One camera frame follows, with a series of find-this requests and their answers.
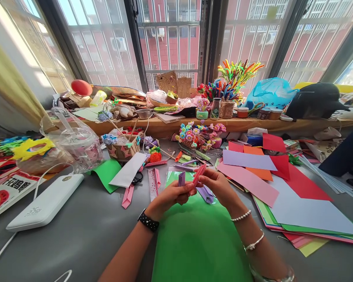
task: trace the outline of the red balloon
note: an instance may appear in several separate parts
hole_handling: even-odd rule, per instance
[[[71,83],[73,91],[81,96],[89,96],[93,92],[93,88],[84,80],[73,80]]]

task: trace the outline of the curtain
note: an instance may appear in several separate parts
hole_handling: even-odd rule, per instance
[[[0,95],[31,124],[39,128],[41,119],[47,113],[1,47]]]

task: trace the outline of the glass bottle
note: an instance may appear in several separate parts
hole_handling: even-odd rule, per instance
[[[220,117],[221,98],[214,98],[211,109],[211,120],[218,120]]]

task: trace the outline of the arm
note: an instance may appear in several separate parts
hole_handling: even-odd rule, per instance
[[[145,215],[154,221],[159,221],[171,206],[176,203],[183,205],[189,196],[196,194],[196,189],[193,188],[191,182],[183,187],[177,186],[178,182],[174,181],[162,191],[145,210]],[[106,266],[98,282],[135,281],[142,258],[153,235],[150,229],[141,222],[137,222],[131,234]]]
[[[206,169],[199,181],[212,190],[232,219],[241,217],[248,211],[222,173]],[[235,222],[235,227],[244,246],[255,243],[263,235],[251,215]],[[254,250],[247,251],[247,257],[252,268],[263,277],[276,280],[288,275],[287,265],[265,237]]]

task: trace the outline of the wooden ledge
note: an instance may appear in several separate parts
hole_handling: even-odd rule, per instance
[[[109,133],[114,129],[114,126],[109,122],[95,123],[93,121],[82,120],[85,124],[91,127],[94,132],[101,136],[103,134]],[[184,119],[181,121],[173,123],[163,123],[158,117],[153,117],[149,119],[149,126],[147,130],[147,135],[151,135],[153,138],[164,138],[171,136],[174,132],[179,132],[180,124],[188,124],[190,121],[194,121],[195,124],[200,124],[200,120],[196,118]],[[128,121],[122,121],[117,123],[118,127],[133,127],[135,125],[136,119],[131,119]],[[142,127],[143,130],[146,129],[147,119],[140,119],[137,122],[136,127]],[[245,118],[240,119],[233,117],[231,119],[219,119],[218,121],[212,121],[210,119],[205,120],[204,125],[210,125],[211,123],[222,123],[226,126],[227,132],[245,132],[249,128],[261,127],[266,128],[270,132],[275,131],[307,131],[311,130],[312,134],[323,130],[329,126],[331,127],[353,127],[352,119],[343,120],[327,120],[327,119],[298,119],[296,122],[292,121],[282,121],[282,120],[260,120],[256,118]]]

